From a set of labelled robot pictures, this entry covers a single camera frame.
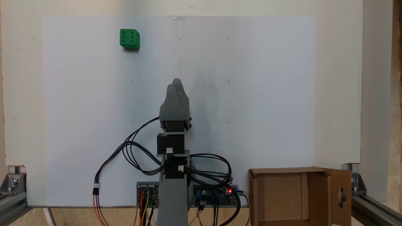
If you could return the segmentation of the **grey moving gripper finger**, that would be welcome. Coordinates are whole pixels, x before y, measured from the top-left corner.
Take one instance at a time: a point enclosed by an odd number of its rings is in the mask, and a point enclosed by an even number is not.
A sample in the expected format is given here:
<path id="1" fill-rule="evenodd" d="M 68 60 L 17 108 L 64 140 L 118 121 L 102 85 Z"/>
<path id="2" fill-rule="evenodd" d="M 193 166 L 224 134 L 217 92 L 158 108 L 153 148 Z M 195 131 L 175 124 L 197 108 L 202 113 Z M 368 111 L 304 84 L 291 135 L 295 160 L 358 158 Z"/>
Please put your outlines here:
<path id="1" fill-rule="evenodd" d="M 164 121 L 184 121 L 190 118 L 190 106 L 181 106 L 173 83 L 169 84 L 166 91 L 165 101 L 159 112 L 159 119 Z"/>

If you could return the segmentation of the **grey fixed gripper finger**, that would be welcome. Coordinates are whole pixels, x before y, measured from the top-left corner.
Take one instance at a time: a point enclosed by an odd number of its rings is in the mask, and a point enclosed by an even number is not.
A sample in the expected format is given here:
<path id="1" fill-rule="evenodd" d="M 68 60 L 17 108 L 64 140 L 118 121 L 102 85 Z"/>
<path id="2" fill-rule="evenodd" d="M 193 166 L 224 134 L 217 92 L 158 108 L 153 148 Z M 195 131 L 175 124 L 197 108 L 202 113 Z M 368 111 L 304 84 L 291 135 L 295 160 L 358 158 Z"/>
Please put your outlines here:
<path id="1" fill-rule="evenodd" d="M 189 98 L 185 93 L 182 81 L 179 78 L 173 80 L 173 86 L 175 88 L 177 99 L 181 106 L 189 106 Z"/>

